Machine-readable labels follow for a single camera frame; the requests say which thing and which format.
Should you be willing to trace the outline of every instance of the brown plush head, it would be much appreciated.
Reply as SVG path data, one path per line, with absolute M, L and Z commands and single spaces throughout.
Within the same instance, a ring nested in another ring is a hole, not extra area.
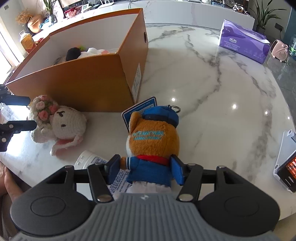
M 169 159 L 179 154 L 179 136 L 176 128 L 166 121 L 144 120 L 139 112 L 133 112 L 126 141 L 128 156 L 148 155 Z

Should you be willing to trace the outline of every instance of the crocheted bunny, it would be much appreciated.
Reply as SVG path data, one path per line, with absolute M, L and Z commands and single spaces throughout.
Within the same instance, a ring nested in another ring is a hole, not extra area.
M 39 96 L 33 100 L 29 119 L 37 122 L 37 128 L 31 132 L 33 141 L 44 143 L 51 139 L 57 140 L 50 151 L 52 156 L 58 149 L 76 146 L 83 140 L 85 116 L 73 108 L 58 106 L 48 96 Z

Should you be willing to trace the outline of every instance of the wall socket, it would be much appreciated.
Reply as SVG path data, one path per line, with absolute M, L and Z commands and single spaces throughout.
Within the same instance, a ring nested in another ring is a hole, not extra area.
M 274 27 L 280 31 L 283 31 L 283 26 L 279 25 L 278 23 L 276 23 Z

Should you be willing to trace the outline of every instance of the orange juice bottle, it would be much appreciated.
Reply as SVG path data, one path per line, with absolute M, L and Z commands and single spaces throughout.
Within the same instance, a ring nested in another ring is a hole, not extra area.
M 26 33 L 25 30 L 20 32 L 20 43 L 28 53 L 30 53 L 32 49 L 36 47 L 31 34 Z

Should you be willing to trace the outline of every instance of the red scarf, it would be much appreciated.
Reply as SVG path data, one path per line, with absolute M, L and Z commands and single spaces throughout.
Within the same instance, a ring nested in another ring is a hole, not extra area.
M 137 156 L 137 158 L 139 158 L 141 160 L 145 160 L 145 161 L 154 162 L 154 163 L 164 165 L 164 166 L 169 166 L 170 165 L 170 160 L 166 159 L 166 158 L 164 158 L 162 156 L 139 155 L 139 156 Z

